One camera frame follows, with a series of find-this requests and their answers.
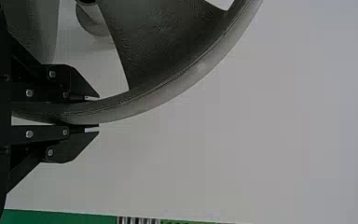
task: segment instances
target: screw head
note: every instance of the screw head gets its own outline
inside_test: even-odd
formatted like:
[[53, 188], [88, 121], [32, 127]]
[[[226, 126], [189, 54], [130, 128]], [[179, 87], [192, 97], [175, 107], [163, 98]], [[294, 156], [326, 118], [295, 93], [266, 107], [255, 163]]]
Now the screw head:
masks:
[[69, 92], [64, 92], [63, 94], [62, 94], [62, 97], [63, 98], [65, 98], [65, 99], [68, 99], [69, 98]]
[[25, 95], [29, 98], [33, 97], [34, 96], [34, 91], [33, 90], [27, 90], [25, 92]]
[[55, 71], [49, 71], [48, 76], [51, 78], [55, 78], [57, 76], [57, 73]]
[[49, 148], [47, 154], [48, 154], [48, 157], [52, 157], [54, 155], [54, 149]]
[[34, 132], [33, 131], [27, 131], [25, 133], [25, 137], [30, 139], [30, 138], [33, 138], [34, 137]]
[[67, 129], [62, 130], [62, 135], [67, 136], [69, 134], [69, 131]]

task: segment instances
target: bolt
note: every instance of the bolt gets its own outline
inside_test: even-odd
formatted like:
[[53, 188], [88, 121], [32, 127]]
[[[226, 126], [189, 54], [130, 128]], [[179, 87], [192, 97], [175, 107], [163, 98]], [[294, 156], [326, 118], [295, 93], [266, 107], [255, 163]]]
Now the bolt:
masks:
[[10, 154], [10, 147], [9, 146], [3, 147], [2, 152], [7, 155]]
[[8, 75], [8, 74], [2, 75], [2, 79], [3, 79], [5, 82], [9, 82], [9, 81], [10, 81], [10, 75]]
[[33, 131], [27, 131], [25, 133], [25, 137], [30, 139], [30, 138], [33, 138], [34, 137], [34, 132]]
[[62, 135], [66, 136], [69, 134], [69, 131], [67, 129], [62, 130]]
[[63, 98], [65, 98], [65, 99], [68, 99], [69, 98], [69, 92], [64, 92], [63, 94], [62, 94], [62, 97]]
[[55, 78], [57, 76], [57, 74], [56, 74], [55, 71], [49, 71], [48, 76], [51, 77], [51, 78]]
[[49, 148], [48, 149], [48, 157], [52, 157], [54, 155], [54, 149]]
[[25, 94], [27, 95], [27, 97], [31, 98], [31, 97], [34, 96], [34, 91], [33, 91], [33, 90], [27, 90], [27, 91], [25, 92]]

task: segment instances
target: black metal bracket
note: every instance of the black metal bracket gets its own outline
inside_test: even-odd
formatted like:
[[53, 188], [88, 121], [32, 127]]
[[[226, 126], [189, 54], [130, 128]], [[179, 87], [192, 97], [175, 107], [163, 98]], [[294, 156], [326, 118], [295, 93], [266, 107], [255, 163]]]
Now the black metal bracket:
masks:
[[12, 126], [10, 177], [7, 192], [16, 187], [40, 162], [73, 161], [98, 135], [86, 133], [85, 127], [73, 126]]
[[12, 126], [11, 102], [73, 104], [99, 97], [74, 68], [41, 64], [8, 31], [0, 9], [0, 216], [7, 193], [41, 162], [73, 161], [98, 132], [98, 126], [66, 124]]

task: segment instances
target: white wall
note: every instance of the white wall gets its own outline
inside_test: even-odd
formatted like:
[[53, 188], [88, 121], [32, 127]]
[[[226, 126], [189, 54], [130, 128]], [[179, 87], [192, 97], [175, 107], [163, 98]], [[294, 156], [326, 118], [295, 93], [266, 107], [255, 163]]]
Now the white wall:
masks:
[[[70, 2], [62, 11], [73, 10]], [[115, 53], [73, 15], [61, 20], [69, 32], [61, 31], [58, 61], [78, 67], [102, 95], [126, 90]], [[358, 223], [358, 1], [265, 0], [236, 48], [199, 84], [103, 125], [76, 161], [34, 170], [7, 207]]]

